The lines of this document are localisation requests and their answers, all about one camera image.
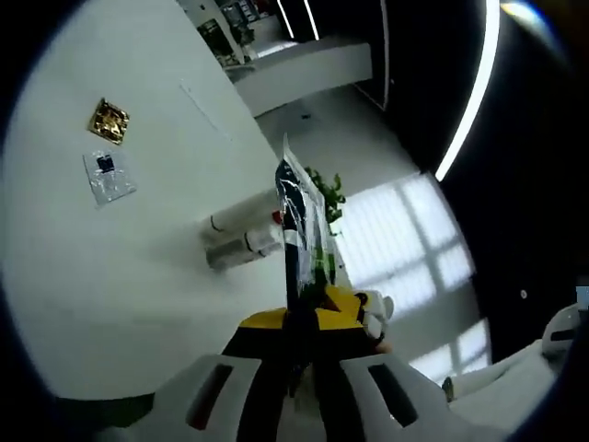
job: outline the ceiling light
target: ceiling light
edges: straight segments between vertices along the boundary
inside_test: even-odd
[[[280,12],[283,14],[284,22],[286,23],[286,28],[288,29],[288,35],[291,36],[291,39],[295,37],[293,34],[293,30],[291,29],[291,24],[288,22],[288,18],[286,17],[286,13],[284,12],[283,4],[280,0],[278,0],[278,7],[280,8]]]
[[[475,121],[480,103],[485,95],[485,90],[491,78],[491,70],[495,61],[497,52],[497,41],[499,40],[499,0],[486,0],[487,18],[485,24],[485,38],[482,43],[482,54],[480,56],[479,71],[475,78],[475,84],[470,93],[467,107],[462,115],[462,120],[456,129],[454,139],[445,153],[444,159],[440,163],[435,177],[438,181],[444,179],[452,163],[458,155],[458,151],[467,139],[468,132],[472,123]]]
[[[305,0],[305,7],[306,12],[309,15],[309,20],[311,20],[311,28],[313,28],[313,35],[315,36],[315,40],[319,40],[319,34],[317,33],[317,27],[315,26],[315,20],[313,19],[313,14],[311,14],[311,6],[309,6],[308,0]]]

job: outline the black wall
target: black wall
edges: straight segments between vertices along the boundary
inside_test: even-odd
[[[467,106],[479,66],[484,1],[387,1],[388,118],[421,169],[434,169]]]
[[[587,120],[562,60],[502,13],[491,82],[442,182],[477,266],[495,360],[539,338],[574,302],[589,251]]]

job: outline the white cylinder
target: white cylinder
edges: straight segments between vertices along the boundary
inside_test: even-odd
[[[283,246],[281,233],[281,228],[274,224],[251,229],[206,249],[206,260],[215,270],[226,270],[259,260]]]
[[[209,244],[225,242],[238,232],[271,222],[278,210],[278,192],[269,189],[205,218],[199,226],[201,237]]]

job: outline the led light strip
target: led light strip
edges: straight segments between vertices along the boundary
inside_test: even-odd
[[[288,29],[288,35],[291,36],[291,39],[295,37],[293,34],[293,30],[291,29],[291,24],[288,22],[288,18],[286,17],[286,13],[284,12],[283,4],[278,0],[278,7],[280,8],[280,12],[283,13],[284,22],[286,23],[286,28]]]
[[[390,38],[388,34],[388,12],[387,12],[387,1],[380,0],[380,10],[383,13],[383,35],[385,37],[385,96],[383,97],[383,106],[382,109],[386,109],[388,106],[388,89],[390,88],[390,62],[389,62],[389,49],[388,49],[388,39]]]
[[[452,163],[458,155],[458,151],[467,139],[468,132],[472,123],[475,121],[480,103],[485,95],[485,90],[491,78],[491,70],[495,61],[497,52],[497,41],[499,39],[499,0],[486,0],[487,18],[485,24],[485,38],[482,43],[482,54],[480,55],[479,71],[472,87],[470,99],[468,99],[467,108],[462,115],[462,120],[456,129],[454,139],[445,153],[444,159],[440,163],[435,177],[438,181],[444,179],[445,174],[452,167]]]
[[[271,46],[271,48],[265,49],[264,51],[258,52],[258,58],[263,58],[268,55],[272,55],[273,53],[277,53],[280,51],[284,51],[285,49],[292,48],[296,46],[298,43],[296,41],[287,41],[286,43],[280,43],[276,46]]]
[[[309,15],[309,20],[311,20],[311,28],[313,28],[313,35],[315,35],[315,40],[319,40],[319,34],[317,33],[317,27],[315,26],[315,19],[313,18],[313,14],[311,14],[311,6],[309,6],[308,0],[305,0],[305,7],[306,12]]]

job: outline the gold chip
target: gold chip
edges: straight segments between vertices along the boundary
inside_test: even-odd
[[[110,104],[105,99],[101,99],[94,115],[92,115],[88,129],[105,140],[120,145],[127,131],[128,123],[129,114],[127,112]]]

